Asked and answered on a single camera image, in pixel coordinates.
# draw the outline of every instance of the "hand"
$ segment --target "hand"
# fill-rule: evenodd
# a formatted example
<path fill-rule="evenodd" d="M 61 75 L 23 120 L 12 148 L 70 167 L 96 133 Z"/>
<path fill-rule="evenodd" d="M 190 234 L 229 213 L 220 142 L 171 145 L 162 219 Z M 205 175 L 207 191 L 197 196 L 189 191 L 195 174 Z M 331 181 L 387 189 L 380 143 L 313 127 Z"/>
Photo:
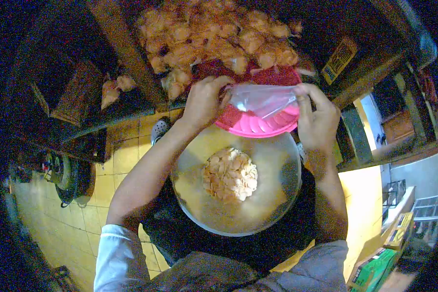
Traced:
<path fill-rule="evenodd" d="M 227 84 L 234 83 L 234 80 L 227 76 L 210 76 L 193 85 L 188 94 L 182 120 L 187 120 L 187 124 L 196 129 L 209 126 L 230 100 L 229 94 L 222 94 L 220 98 L 219 91 Z"/>
<path fill-rule="evenodd" d="M 315 85 L 299 84 L 294 93 L 300 107 L 298 137 L 305 151 L 331 154 L 339 125 L 339 108 L 335 107 Z M 316 105 L 315 112 L 311 111 L 310 98 Z"/>

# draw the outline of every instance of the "box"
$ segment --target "box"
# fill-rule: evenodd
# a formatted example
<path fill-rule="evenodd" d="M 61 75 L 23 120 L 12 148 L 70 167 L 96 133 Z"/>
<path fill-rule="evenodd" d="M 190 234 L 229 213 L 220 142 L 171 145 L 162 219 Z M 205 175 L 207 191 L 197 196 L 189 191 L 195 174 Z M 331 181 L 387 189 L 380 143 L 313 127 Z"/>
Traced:
<path fill-rule="evenodd" d="M 376 292 L 389 275 L 399 252 L 379 248 L 368 258 L 356 263 L 347 283 L 349 292 Z"/>
<path fill-rule="evenodd" d="M 403 213 L 399 215 L 397 219 L 397 225 L 391 231 L 386 239 L 383 247 L 390 248 L 397 251 L 403 249 L 404 244 L 409 241 L 412 229 L 414 226 L 414 213 Z"/>

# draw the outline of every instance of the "crocs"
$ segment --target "crocs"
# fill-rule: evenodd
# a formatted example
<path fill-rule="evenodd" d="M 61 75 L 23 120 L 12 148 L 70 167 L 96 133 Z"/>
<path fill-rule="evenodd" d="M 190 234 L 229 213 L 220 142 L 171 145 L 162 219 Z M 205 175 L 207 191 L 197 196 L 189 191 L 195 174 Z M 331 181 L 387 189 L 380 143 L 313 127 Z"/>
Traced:
<path fill-rule="evenodd" d="M 162 138 L 162 136 L 169 131 L 171 126 L 172 124 L 170 123 L 169 117 L 164 116 L 160 118 L 151 131 L 151 145 L 154 145 L 160 138 Z"/>

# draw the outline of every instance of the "forearm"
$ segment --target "forearm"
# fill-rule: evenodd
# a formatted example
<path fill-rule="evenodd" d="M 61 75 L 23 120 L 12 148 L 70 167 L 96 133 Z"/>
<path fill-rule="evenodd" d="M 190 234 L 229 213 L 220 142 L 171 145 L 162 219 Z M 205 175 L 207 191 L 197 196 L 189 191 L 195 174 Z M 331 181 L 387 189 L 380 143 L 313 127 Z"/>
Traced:
<path fill-rule="evenodd" d="M 314 151 L 309 154 L 309 162 L 316 184 L 317 240 L 345 240 L 348 226 L 346 200 L 334 155 Z"/>
<path fill-rule="evenodd" d="M 199 132 L 200 129 L 178 120 L 123 179 L 112 198 L 106 224 L 137 231 L 174 162 Z"/>

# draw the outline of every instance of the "bag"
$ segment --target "bag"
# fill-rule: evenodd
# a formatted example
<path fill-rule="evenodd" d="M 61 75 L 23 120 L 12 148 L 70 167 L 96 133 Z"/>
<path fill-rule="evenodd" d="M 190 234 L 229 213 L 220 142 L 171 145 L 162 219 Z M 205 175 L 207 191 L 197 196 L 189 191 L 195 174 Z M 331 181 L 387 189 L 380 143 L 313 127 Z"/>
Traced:
<path fill-rule="evenodd" d="M 266 120 L 288 105 L 297 105 L 293 92 L 295 86 L 239 84 L 231 89 L 230 104 L 239 111 L 251 111 L 257 117 Z"/>

